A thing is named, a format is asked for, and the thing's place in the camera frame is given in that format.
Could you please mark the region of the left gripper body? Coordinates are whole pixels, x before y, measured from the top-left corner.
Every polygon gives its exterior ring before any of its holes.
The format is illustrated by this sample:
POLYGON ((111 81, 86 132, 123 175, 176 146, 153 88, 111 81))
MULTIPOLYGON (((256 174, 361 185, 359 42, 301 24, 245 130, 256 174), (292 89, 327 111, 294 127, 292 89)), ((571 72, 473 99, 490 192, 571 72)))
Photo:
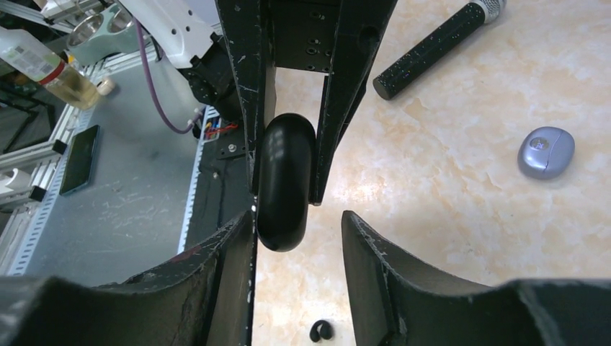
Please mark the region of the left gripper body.
POLYGON ((331 71, 340 1, 262 1, 265 68, 331 71))

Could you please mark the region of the purple earbud charging case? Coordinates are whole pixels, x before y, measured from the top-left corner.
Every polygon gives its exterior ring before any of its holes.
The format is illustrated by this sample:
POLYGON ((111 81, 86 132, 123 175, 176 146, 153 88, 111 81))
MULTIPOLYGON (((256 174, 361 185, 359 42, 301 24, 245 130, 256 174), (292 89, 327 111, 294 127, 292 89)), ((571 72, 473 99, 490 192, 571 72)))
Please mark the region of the purple earbud charging case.
POLYGON ((517 166, 526 177, 556 179, 570 166, 575 149, 576 142, 568 131, 552 126, 536 128, 522 141, 517 166))

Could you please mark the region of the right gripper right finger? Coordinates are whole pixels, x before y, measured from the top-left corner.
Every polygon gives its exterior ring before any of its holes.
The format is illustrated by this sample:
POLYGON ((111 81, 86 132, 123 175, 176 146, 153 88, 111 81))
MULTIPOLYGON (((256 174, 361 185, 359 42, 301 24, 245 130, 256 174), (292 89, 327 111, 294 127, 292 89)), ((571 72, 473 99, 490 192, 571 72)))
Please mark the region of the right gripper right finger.
POLYGON ((487 286, 434 267, 342 215, 358 345, 608 345, 610 281, 516 279, 487 286))

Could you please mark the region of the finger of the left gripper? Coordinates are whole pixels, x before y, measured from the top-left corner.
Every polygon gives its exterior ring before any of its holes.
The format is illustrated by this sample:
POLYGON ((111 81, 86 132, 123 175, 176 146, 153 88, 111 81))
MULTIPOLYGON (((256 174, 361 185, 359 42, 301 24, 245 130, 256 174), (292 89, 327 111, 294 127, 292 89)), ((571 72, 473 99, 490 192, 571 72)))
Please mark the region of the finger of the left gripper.
POLYGON ((373 62, 396 4, 396 1, 340 2, 318 118, 310 191, 313 205, 323 201, 334 154, 365 95, 373 62))
POLYGON ((270 2, 219 0, 216 6, 244 122, 249 188, 257 194, 261 145, 276 105, 270 2))

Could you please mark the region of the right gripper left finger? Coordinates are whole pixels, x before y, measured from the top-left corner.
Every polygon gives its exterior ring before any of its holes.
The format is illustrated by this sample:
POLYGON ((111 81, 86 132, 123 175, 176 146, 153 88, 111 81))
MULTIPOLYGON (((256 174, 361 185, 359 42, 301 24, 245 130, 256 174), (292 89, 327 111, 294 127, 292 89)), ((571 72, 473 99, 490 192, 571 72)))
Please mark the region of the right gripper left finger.
POLYGON ((123 283, 1 279, 3 345, 250 345, 253 216, 123 283))

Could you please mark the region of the black earbud charging case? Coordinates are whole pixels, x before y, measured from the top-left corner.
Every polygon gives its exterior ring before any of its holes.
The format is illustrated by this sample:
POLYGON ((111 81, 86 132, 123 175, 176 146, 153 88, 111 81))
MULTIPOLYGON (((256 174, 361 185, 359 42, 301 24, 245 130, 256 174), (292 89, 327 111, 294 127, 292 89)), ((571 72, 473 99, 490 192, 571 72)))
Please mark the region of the black earbud charging case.
POLYGON ((316 134, 302 115, 277 116, 265 130, 256 227, 266 248, 289 252, 303 240, 316 134))

